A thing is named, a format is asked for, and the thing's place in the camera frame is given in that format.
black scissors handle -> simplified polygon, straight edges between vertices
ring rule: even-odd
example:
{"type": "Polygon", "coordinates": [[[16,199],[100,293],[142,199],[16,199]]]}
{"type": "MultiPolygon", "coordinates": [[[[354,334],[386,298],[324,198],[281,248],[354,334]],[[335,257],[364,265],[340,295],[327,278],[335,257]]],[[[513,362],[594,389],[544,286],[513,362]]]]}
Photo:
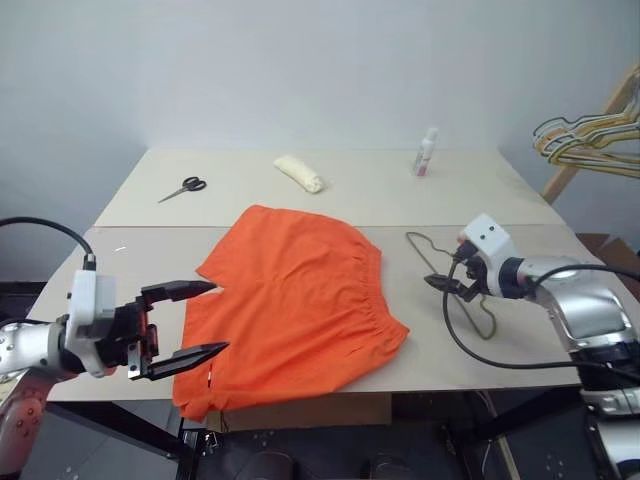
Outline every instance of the black scissors handle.
{"type": "Polygon", "coordinates": [[[182,182],[182,186],[190,192],[197,192],[207,186],[207,182],[200,180],[198,177],[187,177],[182,182]]]}

orange shorts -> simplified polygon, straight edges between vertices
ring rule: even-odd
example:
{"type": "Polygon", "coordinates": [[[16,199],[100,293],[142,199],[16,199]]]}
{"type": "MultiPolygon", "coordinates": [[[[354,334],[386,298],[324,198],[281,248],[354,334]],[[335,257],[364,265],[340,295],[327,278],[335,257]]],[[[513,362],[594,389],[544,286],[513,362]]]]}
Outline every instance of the orange shorts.
{"type": "Polygon", "coordinates": [[[322,215],[253,206],[197,272],[224,290],[187,301],[182,346],[230,345],[175,378],[187,418],[333,392],[409,332],[382,296],[380,250],[322,215]]]}

scissors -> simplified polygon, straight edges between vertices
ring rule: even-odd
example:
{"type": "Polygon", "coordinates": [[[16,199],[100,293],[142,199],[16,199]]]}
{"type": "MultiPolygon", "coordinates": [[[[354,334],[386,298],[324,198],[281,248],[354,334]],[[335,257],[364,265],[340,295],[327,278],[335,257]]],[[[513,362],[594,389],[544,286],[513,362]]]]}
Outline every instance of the scissors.
{"type": "Polygon", "coordinates": [[[169,200],[170,198],[175,197],[176,195],[180,195],[182,192],[197,192],[198,190],[204,189],[207,186],[207,182],[204,180],[200,180],[198,177],[187,177],[182,182],[182,188],[176,190],[171,195],[164,197],[162,200],[159,200],[158,203],[162,203],[165,200],[169,200]]]}

white wall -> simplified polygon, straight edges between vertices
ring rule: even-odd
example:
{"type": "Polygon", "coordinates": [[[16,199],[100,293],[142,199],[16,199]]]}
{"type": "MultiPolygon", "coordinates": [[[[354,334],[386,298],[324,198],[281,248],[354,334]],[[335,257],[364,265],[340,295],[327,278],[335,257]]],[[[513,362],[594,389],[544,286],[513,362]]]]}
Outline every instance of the white wall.
{"type": "MultiPolygon", "coordinates": [[[[86,228],[144,145],[415,148],[428,125],[540,188],[531,131],[601,109],[639,19],[638,0],[0,1],[0,214],[86,228]]],[[[557,208],[640,245],[634,200],[581,173],[557,208]]],[[[0,279],[63,258],[26,235],[0,235],[0,279]]]]}

table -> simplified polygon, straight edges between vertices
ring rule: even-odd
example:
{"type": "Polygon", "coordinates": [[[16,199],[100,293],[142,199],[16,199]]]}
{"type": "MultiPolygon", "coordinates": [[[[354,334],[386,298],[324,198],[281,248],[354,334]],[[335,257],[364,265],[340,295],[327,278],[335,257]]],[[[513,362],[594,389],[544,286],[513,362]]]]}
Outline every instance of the table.
{"type": "MultiPolygon", "coordinates": [[[[116,277],[118,304],[130,301],[146,285],[197,278],[194,269],[251,204],[301,208],[350,221],[381,249],[385,297],[392,314],[411,329],[392,362],[352,383],[346,391],[486,389],[576,382],[569,369],[500,370],[455,348],[442,321],[440,294],[422,281],[429,272],[404,238],[404,232],[415,230],[431,236],[440,247],[453,249],[460,228],[478,213],[488,212],[511,232],[525,256],[564,254],[595,260],[497,152],[438,152],[422,179],[410,174],[411,152],[297,152],[329,181],[329,188],[317,195],[304,192],[272,166],[273,158],[281,153],[148,151],[87,232],[99,272],[116,277]],[[209,187],[156,203],[189,175],[206,179],[209,187]]],[[[423,246],[424,253],[444,271],[448,258],[423,246]]],[[[32,318],[53,319],[65,311],[65,294],[79,265],[80,253],[76,251],[47,284],[32,318]]],[[[602,275],[637,321],[638,302],[617,278],[602,275]]],[[[540,307],[493,298],[488,305],[499,323],[498,333],[490,341],[472,332],[457,306],[452,310],[460,335],[478,353],[505,362],[566,359],[540,307]]],[[[486,326],[488,318],[477,302],[470,311],[486,326]]],[[[158,325],[161,355],[180,348],[184,302],[158,305],[151,319],[158,325]]],[[[130,382],[124,372],[100,380],[83,375],[58,384],[50,398],[171,398],[171,379],[130,382]]]]}

